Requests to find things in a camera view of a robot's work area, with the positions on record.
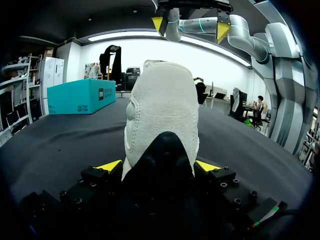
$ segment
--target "door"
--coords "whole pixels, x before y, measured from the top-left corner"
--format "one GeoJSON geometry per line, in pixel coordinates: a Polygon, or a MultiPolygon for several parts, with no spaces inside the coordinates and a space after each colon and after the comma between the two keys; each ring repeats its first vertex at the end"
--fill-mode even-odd
{"type": "Polygon", "coordinates": [[[60,85],[63,83],[64,77],[64,59],[56,58],[55,59],[55,66],[54,66],[54,81],[53,85],[60,85]]]}
{"type": "Polygon", "coordinates": [[[55,62],[53,57],[46,57],[43,60],[43,79],[42,84],[42,98],[47,98],[47,88],[54,86],[55,62]]]}

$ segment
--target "teal cardboard box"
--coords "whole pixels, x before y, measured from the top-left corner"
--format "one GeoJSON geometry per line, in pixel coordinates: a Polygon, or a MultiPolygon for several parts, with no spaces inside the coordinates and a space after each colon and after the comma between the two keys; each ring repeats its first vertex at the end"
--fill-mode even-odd
{"type": "Polygon", "coordinates": [[[83,79],[47,89],[50,115],[93,114],[116,101],[116,82],[83,79]]]}

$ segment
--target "green bag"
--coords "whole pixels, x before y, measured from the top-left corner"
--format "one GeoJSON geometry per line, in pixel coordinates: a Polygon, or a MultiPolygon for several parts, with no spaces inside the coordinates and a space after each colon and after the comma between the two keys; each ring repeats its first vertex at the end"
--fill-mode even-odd
{"type": "Polygon", "coordinates": [[[252,127],[252,123],[250,121],[250,118],[247,118],[244,122],[245,125],[249,126],[249,127],[252,127]]]}

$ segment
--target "office chair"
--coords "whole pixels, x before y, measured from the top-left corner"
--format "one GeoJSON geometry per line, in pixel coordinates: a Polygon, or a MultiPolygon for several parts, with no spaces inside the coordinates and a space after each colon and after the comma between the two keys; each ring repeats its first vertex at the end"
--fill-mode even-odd
{"type": "Polygon", "coordinates": [[[262,119],[261,121],[262,122],[266,122],[267,125],[265,127],[265,131],[264,131],[264,135],[266,135],[266,132],[267,132],[267,129],[269,127],[269,124],[270,124],[270,120],[271,120],[271,110],[268,109],[267,113],[266,113],[266,119],[262,119]]]}
{"type": "Polygon", "coordinates": [[[261,114],[263,111],[264,111],[264,107],[261,107],[261,109],[258,112],[258,116],[257,117],[253,116],[253,118],[252,118],[253,128],[258,127],[260,129],[260,131],[261,131],[261,127],[259,126],[259,124],[262,123],[261,114]]]}
{"type": "Polygon", "coordinates": [[[204,84],[196,84],[195,89],[196,89],[196,94],[198,96],[198,103],[203,104],[208,97],[208,93],[205,93],[206,91],[206,86],[204,84]]]}
{"type": "Polygon", "coordinates": [[[237,109],[235,110],[235,112],[232,111],[232,106],[235,103],[235,99],[233,95],[230,95],[230,112],[229,112],[229,116],[238,120],[239,122],[244,122],[246,119],[244,118],[243,114],[244,114],[244,105],[243,105],[243,95],[241,94],[241,92],[239,91],[239,105],[237,107],[237,109]]]}
{"type": "Polygon", "coordinates": [[[12,135],[15,135],[27,126],[25,123],[20,121],[19,113],[17,111],[7,114],[6,122],[12,135]]]}

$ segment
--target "laptop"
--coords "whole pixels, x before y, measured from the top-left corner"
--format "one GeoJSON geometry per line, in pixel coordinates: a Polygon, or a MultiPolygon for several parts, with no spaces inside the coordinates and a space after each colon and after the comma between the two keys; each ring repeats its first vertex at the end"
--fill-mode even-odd
{"type": "Polygon", "coordinates": [[[220,92],[217,92],[214,96],[215,99],[224,99],[226,95],[220,92]]]}

